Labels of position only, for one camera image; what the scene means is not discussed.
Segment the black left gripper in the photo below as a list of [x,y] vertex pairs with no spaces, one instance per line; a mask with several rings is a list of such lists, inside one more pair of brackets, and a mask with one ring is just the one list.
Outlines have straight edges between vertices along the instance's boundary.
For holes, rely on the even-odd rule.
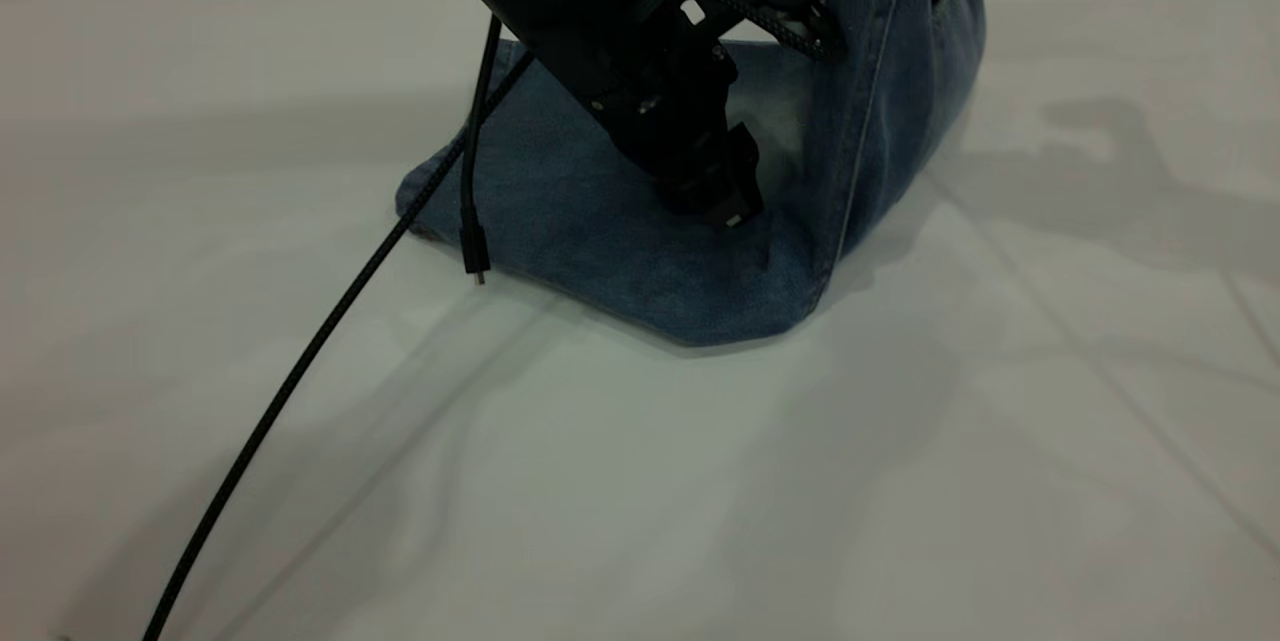
[[745,123],[728,127],[739,70],[718,41],[694,31],[643,38],[608,59],[590,113],[621,154],[655,180],[667,211],[735,228],[763,212],[759,146]]

